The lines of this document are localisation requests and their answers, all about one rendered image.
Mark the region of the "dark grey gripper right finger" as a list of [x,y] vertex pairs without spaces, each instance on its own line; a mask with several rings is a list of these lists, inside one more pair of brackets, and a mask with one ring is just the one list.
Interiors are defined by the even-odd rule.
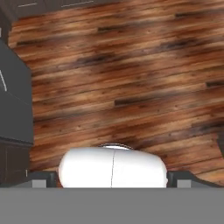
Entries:
[[168,171],[167,179],[170,188],[221,188],[221,185],[197,178],[190,171]]

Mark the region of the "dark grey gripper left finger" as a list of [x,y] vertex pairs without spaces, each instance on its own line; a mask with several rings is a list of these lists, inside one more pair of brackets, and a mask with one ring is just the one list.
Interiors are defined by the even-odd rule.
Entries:
[[20,188],[56,188],[58,174],[56,171],[35,171],[30,172],[21,182],[16,183],[13,187]]

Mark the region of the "white rounded object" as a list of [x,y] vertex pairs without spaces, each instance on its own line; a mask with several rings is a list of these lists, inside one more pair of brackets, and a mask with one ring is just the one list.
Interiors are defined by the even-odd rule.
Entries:
[[111,146],[70,149],[58,174],[64,188],[166,188],[168,182],[160,157]]

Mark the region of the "dark grey cupboard run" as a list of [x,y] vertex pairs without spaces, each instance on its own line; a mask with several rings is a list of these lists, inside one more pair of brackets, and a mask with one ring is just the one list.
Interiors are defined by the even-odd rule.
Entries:
[[33,143],[32,72],[0,39],[0,185],[27,177]]
[[120,0],[0,0],[0,9],[12,20],[77,7],[112,4]]

